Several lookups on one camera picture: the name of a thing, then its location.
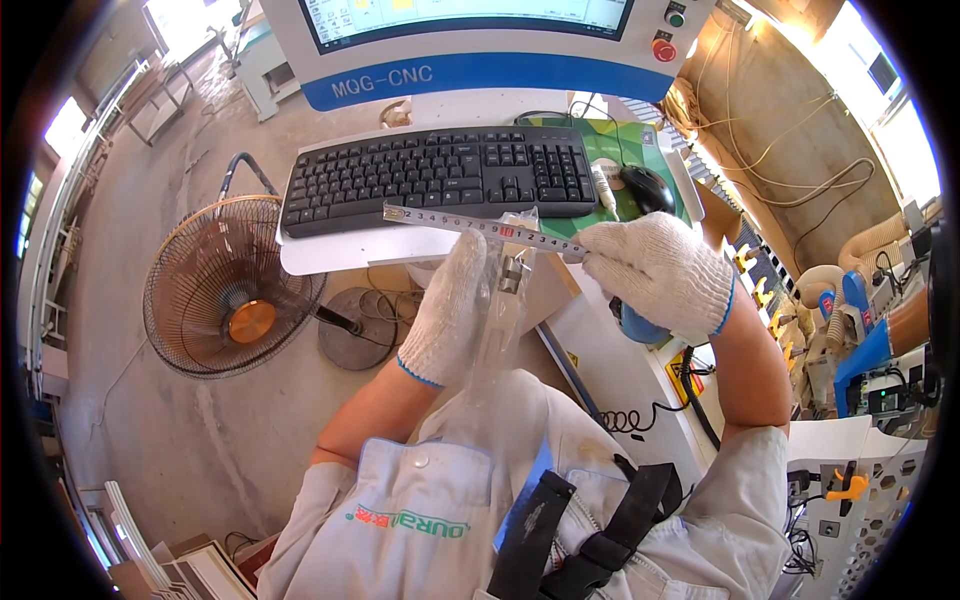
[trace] fan guard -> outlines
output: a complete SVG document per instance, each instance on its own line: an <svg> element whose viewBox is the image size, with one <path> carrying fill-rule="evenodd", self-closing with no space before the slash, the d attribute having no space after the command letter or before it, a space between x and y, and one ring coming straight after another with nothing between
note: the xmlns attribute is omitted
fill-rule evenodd
<svg viewBox="0 0 960 600"><path fill-rule="evenodd" d="M280 352L320 306L326 274L280 265L280 198L221 200L189 215L154 257L143 323L157 355L197 379L248 371Z"/></svg>

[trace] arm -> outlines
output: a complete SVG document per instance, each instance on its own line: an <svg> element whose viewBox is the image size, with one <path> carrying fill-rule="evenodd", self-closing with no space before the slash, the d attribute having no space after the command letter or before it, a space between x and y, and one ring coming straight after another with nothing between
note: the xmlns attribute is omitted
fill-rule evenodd
<svg viewBox="0 0 960 600"><path fill-rule="evenodd" d="M792 391L780 346L756 315L747 291L734 285L727 324L710 337L717 359L717 386L724 425L722 442L750 429L773 425L790 434Z"/></svg>
<svg viewBox="0 0 960 600"><path fill-rule="evenodd" d="M441 391L390 361L320 432L310 464L340 463L356 470L360 449L369 438L406 443Z"/></svg>
<svg viewBox="0 0 960 600"><path fill-rule="evenodd" d="M460 236L433 275L396 360L340 407L317 438L311 465L340 463L357 469L369 438L406 443L444 387L463 376L486 252L487 242L478 231Z"/></svg>
<svg viewBox="0 0 960 600"><path fill-rule="evenodd" d="M723 441L752 427L787 433L792 392L783 355L729 261L662 212L628 224L600 223L574 239L588 250L584 270L638 315L710 336L727 423Z"/></svg>

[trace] work glove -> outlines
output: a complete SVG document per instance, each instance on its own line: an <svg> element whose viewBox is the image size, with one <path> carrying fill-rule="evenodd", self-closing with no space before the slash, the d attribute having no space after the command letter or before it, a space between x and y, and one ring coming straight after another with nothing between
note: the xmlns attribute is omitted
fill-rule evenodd
<svg viewBox="0 0 960 600"><path fill-rule="evenodd" d="M652 324L715 335L730 315L733 266L680 219L654 212L580 231L584 271Z"/></svg>
<svg viewBox="0 0 960 600"><path fill-rule="evenodd" d="M479 231L466 229L430 279L410 335L396 354L399 365L416 379L438 388L463 379L486 260L487 240Z"/></svg>

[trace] person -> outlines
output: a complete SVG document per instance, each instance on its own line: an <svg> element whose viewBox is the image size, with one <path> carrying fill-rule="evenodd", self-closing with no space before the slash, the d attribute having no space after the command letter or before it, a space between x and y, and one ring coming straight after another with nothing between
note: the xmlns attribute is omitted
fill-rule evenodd
<svg viewBox="0 0 960 600"><path fill-rule="evenodd" d="M584 270L637 314L709 335L726 422L686 505L653 526L593 597L767 598L790 552L782 527L791 388L780 348L732 265L679 219L658 212L575 239L588 251ZM261 600L494 598L494 539L544 450L549 470L577 488L545 570L610 521L629 485L613 456L627 453L528 372L511 372L510 392L485 399L483 411L460 393L407 444L440 392L464 379L485 254L479 233L461 234L397 360L320 433L259 577ZM488 438L501 446L477 447L493 426L503 431Z"/></svg>

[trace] yellow warning label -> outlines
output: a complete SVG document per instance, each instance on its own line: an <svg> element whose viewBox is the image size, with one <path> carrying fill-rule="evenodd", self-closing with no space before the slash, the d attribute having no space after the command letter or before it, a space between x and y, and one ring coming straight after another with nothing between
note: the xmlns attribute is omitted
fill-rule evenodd
<svg viewBox="0 0 960 600"><path fill-rule="evenodd" d="M687 404L689 399L686 397L686 392L684 391L684 385L680 382L680 371L684 367L684 353L681 352L673 357L670 362L667 364L666 376L669 377L670 383L673 385L673 391L676 392L677 397L680 399L681 404ZM700 379L700 375L694 373L690 376L690 383L693 385L693 391L700 395L704 391L704 382Z"/></svg>

